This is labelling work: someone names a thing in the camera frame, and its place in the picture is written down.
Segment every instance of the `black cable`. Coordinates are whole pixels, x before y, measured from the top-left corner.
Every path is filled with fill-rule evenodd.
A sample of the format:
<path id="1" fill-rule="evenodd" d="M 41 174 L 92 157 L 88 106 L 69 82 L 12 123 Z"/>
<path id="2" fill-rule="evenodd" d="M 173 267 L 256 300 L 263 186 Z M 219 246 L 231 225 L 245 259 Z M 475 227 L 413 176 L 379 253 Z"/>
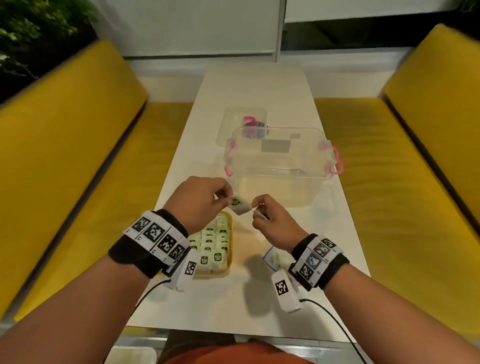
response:
<path id="1" fill-rule="evenodd" d="M 140 304 L 143 302 L 143 300 L 145 299 L 145 297 L 150 294 L 151 291 L 153 291 L 153 290 L 154 290 L 155 288 L 157 288 L 159 285 L 164 284 L 164 283 L 168 283 L 168 282 L 172 282 L 172 280 L 171 280 L 171 279 L 163 280 L 163 281 L 161 281 L 160 283 L 157 283 L 156 285 L 154 285 L 152 288 L 150 288 L 150 289 L 148 290 L 148 292 L 145 293 L 145 294 L 143 295 L 143 297 L 140 299 L 140 301 L 138 301 L 138 303 L 135 305 L 135 308 L 133 309 L 133 312 L 132 312 L 132 314 L 130 315 L 130 317 L 131 317 L 131 316 L 133 315 L 133 313 L 137 310 L 138 306 L 140 306 Z M 103 361 L 102 361 L 101 364 L 105 364 L 105 362 L 107 361 L 107 358 L 108 358 L 108 356 L 110 355 L 110 352 L 111 352 L 111 351 L 112 351 L 112 349 L 110 349 L 110 350 L 108 351 L 107 356 L 105 357 L 105 359 L 103 359 Z"/>
<path id="2" fill-rule="evenodd" d="M 355 346 L 355 343 L 352 341 L 352 339 L 350 338 L 350 336 L 347 334 L 347 332 L 345 331 L 345 329 L 343 328 L 342 324 L 340 324 L 338 322 L 338 320 L 325 308 L 323 307 L 321 304 L 315 302 L 315 301 L 312 301 L 312 300 L 309 300 L 308 298 L 302 298 L 300 300 L 300 302 L 305 302 L 305 301 L 308 301 L 308 302 L 311 302 L 311 303 L 314 303 L 316 304 L 318 307 L 320 307 L 322 310 L 324 310 L 325 312 L 327 312 L 330 317 L 336 322 L 337 325 L 340 326 L 340 328 L 342 329 L 343 333 L 345 334 L 345 336 L 348 338 L 348 340 L 350 341 L 350 343 L 352 344 L 353 348 L 355 349 L 355 351 L 357 352 L 357 354 L 359 355 L 360 359 L 364 362 L 364 364 L 367 364 L 367 362 L 365 361 L 365 359 L 363 358 L 363 356 L 360 354 L 360 351 L 357 349 L 357 347 Z"/>

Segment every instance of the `left hand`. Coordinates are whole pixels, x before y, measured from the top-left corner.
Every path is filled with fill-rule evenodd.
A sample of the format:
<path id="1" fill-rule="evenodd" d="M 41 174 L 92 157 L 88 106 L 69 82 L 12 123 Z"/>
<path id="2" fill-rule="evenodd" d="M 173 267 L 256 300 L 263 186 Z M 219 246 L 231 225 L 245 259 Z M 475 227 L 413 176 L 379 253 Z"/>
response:
<path id="1" fill-rule="evenodd" d="M 228 198 L 232 195 L 232 186 L 224 178 L 191 176 L 177 187 L 163 208 L 192 235 L 230 205 L 232 201 Z"/>

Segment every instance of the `right hand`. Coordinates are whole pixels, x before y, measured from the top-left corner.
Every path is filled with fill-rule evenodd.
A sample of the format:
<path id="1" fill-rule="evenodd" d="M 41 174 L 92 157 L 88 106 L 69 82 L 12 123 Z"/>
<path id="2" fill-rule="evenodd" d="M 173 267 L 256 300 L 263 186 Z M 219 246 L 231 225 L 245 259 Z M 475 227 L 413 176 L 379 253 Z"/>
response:
<path id="1" fill-rule="evenodd" d="M 253 227 L 259 230 L 266 239 L 276 248 L 291 253 L 293 248 L 309 234 L 300 227 L 293 217 L 269 194 L 254 198 L 252 208 L 269 218 L 264 220 L 256 218 Z"/>

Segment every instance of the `hand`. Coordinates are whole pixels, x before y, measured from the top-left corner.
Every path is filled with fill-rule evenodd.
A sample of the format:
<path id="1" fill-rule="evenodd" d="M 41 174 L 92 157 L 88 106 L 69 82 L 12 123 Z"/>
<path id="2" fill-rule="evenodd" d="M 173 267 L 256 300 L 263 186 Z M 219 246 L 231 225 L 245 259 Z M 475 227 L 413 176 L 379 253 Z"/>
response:
<path id="1" fill-rule="evenodd" d="M 308 233 L 300 227 L 292 216 L 269 194 L 256 197 L 252 202 L 252 208 L 256 208 L 269 220 L 256 218 L 253 227 L 267 238 L 278 249 L 291 253 L 300 241 L 308 236 Z"/>
<path id="2" fill-rule="evenodd" d="M 192 235 L 230 205 L 228 197 L 232 195 L 232 186 L 224 178 L 191 176 L 177 187 L 163 208 Z"/>

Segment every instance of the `clear plastic container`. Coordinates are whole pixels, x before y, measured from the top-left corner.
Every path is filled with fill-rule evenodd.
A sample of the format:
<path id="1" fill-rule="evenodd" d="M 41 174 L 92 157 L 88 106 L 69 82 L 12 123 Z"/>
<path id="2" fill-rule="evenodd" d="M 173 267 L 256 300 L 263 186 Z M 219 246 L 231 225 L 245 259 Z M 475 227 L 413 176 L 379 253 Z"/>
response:
<path id="1" fill-rule="evenodd" d="M 267 110 L 264 108 L 244 108 L 232 106 L 225 110 L 222 124 L 216 136 L 216 144 L 225 147 L 235 129 L 242 126 L 267 126 Z"/>
<path id="2" fill-rule="evenodd" d="M 227 141 L 225 172 L 247 200 L 270 194 L 284 206 L 307 206 L 338 174 L 334 150 L 319 129 L 241 127 Z"/>

